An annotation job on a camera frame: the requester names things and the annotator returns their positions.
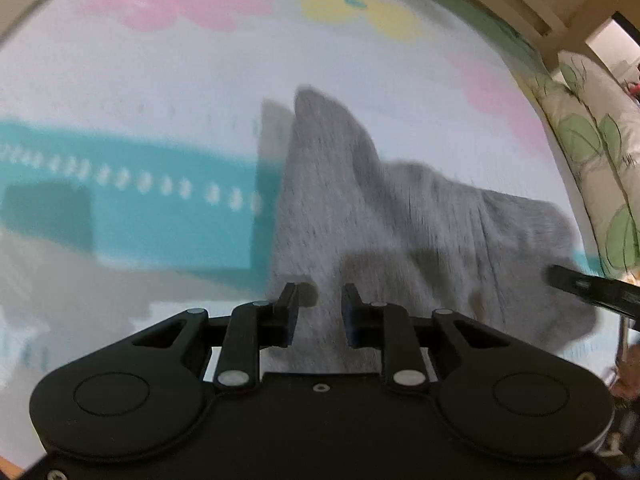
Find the floral white bed sheet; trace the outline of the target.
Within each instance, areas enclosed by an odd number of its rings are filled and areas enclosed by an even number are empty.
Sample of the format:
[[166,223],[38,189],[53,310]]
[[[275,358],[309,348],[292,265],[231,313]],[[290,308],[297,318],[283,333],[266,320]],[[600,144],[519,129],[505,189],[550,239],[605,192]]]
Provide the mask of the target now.
[[[1,41],[1,454],[41,444],[50,370],[191,308],[272,297],[299,90],[383,162],[588,216],[526,79],[537,55],[466,0],[47,0]],[[561,356],[605,369],[612,318]]]

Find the grey knit pants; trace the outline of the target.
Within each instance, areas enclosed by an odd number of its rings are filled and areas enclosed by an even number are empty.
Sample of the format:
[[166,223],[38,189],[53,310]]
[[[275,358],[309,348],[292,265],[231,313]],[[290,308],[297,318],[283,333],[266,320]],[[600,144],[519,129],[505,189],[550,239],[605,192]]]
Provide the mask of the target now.
[[314,89],[297,92],[294,110],[269,290],[299,282],[302,306],[292,344],[262,355],[266,370],[378,369],[375,352],[347,343],[347,283],[366,301],[453,310],[552,353],[596,327],[593,306],[544,278],[572,263],[574,230],[554,205],[383,162],[349,110]]

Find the leaf pattern pillow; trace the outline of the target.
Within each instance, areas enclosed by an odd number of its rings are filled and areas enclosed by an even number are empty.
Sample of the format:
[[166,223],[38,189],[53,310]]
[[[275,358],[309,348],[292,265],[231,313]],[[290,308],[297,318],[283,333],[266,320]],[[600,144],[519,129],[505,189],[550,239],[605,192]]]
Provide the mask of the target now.
[[558,54],[561,78],[529,88],[570,166],[609,278],[639,279],[639,104],[585,55]]

